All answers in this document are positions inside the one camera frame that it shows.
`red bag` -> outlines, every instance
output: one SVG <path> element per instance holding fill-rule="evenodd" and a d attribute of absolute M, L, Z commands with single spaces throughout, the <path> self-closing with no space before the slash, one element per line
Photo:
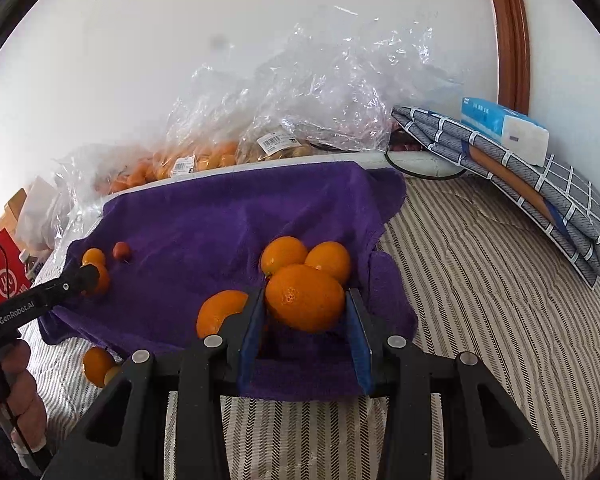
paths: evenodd
<path fill-rule="evenodd" d="M 7 299 L 12 298 L 27 290 L 31 282 L 27 279 L 24 264 L 20 261 L 20 250 L 15 244 L 7 229 L 0 231 L 0 246 L 4 249 L 7 256 L 9 273 L 4 261 L 4 254 L 0 250 L 0 304 Z"/>

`hand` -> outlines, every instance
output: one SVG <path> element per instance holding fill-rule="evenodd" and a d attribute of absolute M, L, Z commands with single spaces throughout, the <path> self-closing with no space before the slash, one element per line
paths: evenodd
<path fill-rule="evenodd" d="M 18 417 L 18 427 L 30 447 L 36 447 L 45 436 L 46 409 L 38 395 L 36 380 L 27 370 L 31 348 L 26 341 L 18 339 L 11 351 L 1 359 L 2 370 L 15 377 L 11 385 L 11 395 L 7 403 L 14 416 Z M 11 440 L 18 446 L 24 446 L 20 435 L 14 428 Z"/>

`barcode sticker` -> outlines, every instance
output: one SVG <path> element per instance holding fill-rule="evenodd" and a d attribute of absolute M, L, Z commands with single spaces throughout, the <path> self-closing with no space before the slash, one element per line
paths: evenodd
<path fill-rule="evenodd" d="M 193 173 L 195 168 L 196 158 L 194 156 L 184 156 L 176 160 L 171 170 L 171 176 L 180 176 Z"/>
<path fill-rule="evenodd" d="M 296 148 L 300 146 L 300 143 L 293 135 L 285 132 L 264 135 L 258 139 L 258 144 L 267 156 L 273 155 L 285 148 Z"/>

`plastic bag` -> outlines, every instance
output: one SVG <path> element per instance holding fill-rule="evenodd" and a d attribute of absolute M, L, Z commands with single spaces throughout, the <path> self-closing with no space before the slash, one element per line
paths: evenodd
<path fill-rule="evenodd" d="M 156 178 L 234 166 L 238 140 L 260 99 L 247 80 L 198 69 L 169 116 L 164 149 L 154 156 Z"/>
<path fill-rule="evenodd" d="M 460 85 L 429 63 L 430 28 L 397 28 L 323 7 L 284 47 L 240 78 L 196 70 L 166 126 L 127 146 L 85 146 L 56 175 L 78 209 L 129 188 L 195 171 L 322 149 L 385 150 L 395 104 L 449 113 Z"/>
<path fill-rule="evenodd" d="M 33 251 L 54 248 L 56 236 L 66 227 L 67 196 L 41 177 L 33 181 L 22 205 L 15 237 Z"/>
<path fill-rule="evenodd" d="M 256 70 L 252 86 L 266 90 L 238 161 L 252 162 L 245 156 L 250 147 L 282 130 L 283 140 L 384 151 L 395 104 L 434 109 L 458 104 L 460 85 L 428 65 L 431 30 L 408 25 L 400 33 L 339 7 L 323 8 L 307 24 L 296 25 L 282 52 Z"/>

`orange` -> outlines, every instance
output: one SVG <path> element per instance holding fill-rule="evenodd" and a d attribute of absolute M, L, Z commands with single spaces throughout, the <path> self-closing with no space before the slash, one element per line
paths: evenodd
<path fill-rule="evenodd" d="M 206 156 L 200 157 L 196 161 L 196 171 L 205 171 L 209 168 L 209 159 Z"/>
<path fill-rule="evenodd" d="M 91 249 L 84 251 L 84 254 L 82 255 L 82 264 L 99 264 L 101 266 L 106 266 L 107 259 L 100 249 L 92 247 Z"/>
<path fill-rule="evenodd" d="M 235 166 L 235 155 L 233 153 L 220 157 L 220 168 Z"/>
<path fill-rule="evenodd" d="M 211 155 L 211 145 L 210 144 L 199 144 L 193 148 L 193 153 L 196 156 L 206 156 L 209 157 Z"/>
<path fill-rule="evenodd" d="M 104 374 L 104 385 L 107 386 L 107 384 L 109 384 L 109 382 L 118 374 L 118 372 L 120 371 L 120 368 L 122 368 L 122 366 L 120 365 L 115 365 L 112 366 L 111 368 L 109 368 L 109 371 Z"/>
<path fill-rule="evenodd" d="M 126 180 L 126 184 L 129 187 L 144 186 L 144 184 L 146 184 L 146 180 L 144 179 L 144 170 L 141 172 L 135 171 L 130 174 L 129 178 Z"/>
<path fill-rule="evenodd" d="M 124 191 L 125 189 L 129 189 L 129 186 L 126 183 L 126 180 L 124 182 L 121 181 L 121 180 L 114 180 L 111 183 L 111 187 L 109 189 L 109 193 L 117 193 L 119 191 Z"/>
<path fill-rule="evenodd" d="M 148 160 L 141 160 L 140 162 L 138 162 L 138 164 L 131 173 L 144 175 L 146 173 L 146 170 L 148 170 L 150 166 L 151 164 Z"/>
<path fill-rule="evenodd" d="M 304 264 L 308 251 L 304 244 L 292 236 L 273 240 L 260 257 L 260 268 L 266 276 L 273 276 L 283 267 L 291 264 Z"/>
<path fill-rule="evenodd" d="M 157 171 L 155 172 L 155 177 L 158 180 L 164 180 L 165 178 L 169 177 L 170 171 L 171 171 L 171 167 L 165 164 L 163 166 L 160 166 L 160 168 L 157 169 Z"/>
<path fill-rule="evenodd" d="M 220 153 L 213 152 L 211 156 L 209 156 L 209 162 L 206 164 L 206 168 L 208 170 L 214 170 L 220 166 L 220 159 L 222 155 Z"/>
<path fill-rule="evenodd" d="M 109 283 L 111 282 L 107 267 L 96 263 L 91 263 L 91 265 L 98 269 L 100 276 L 98 277 L 98 284 L 96 285 L 96 288 L 94 288 L 91 292 L 88 292 L 88 296 L 92 296 L 94 294 L 105 294 L 109 290 Z"/>
<path fill-rule="evenodd" d="M 323 242 L 316 245 L 306 257 L 305 265 L 323 270 L 344 286 L 351 274 L 351 257 L 342 244 Z"/>
<path fill-rule="evenodd" d="M 219 155 L 233 155 L 237 149 L 238 143 L 234 140 L 230 140 L 228 142 L 220 142 L 217 144 L 212 153 L 219 153 Z"/>
<path fill-rule="evenodd" d="M 107 372 L 116 365 L 113 357 L 103 348 L 94 346 L 82 358 L 82 371 L 87 380 L 99 388 L 104 388 Z"/>
<path fill-rule="evenodd" d="M 153 166 L 148 166 L 146 170 L 144 170 L 144 179 L 147 182 L 155 182 L 158 180 L 155 176 L 155 168 Z"/>
<path fill-rule="evenodd" d="M 242 312 L 248 297 L 240 290 L 223 290 L 206 300 L 200 307 L 196 321 L 198 337 L 217 334 L 227 316 Z"/>
<path fill-rule="evenodd" d="M 306 265 L 280 269 L 267 283 L 267 306 L 282 323 L 304 332 L 332 328 L 344 311 L 344 290 L 326 272 Z"/>

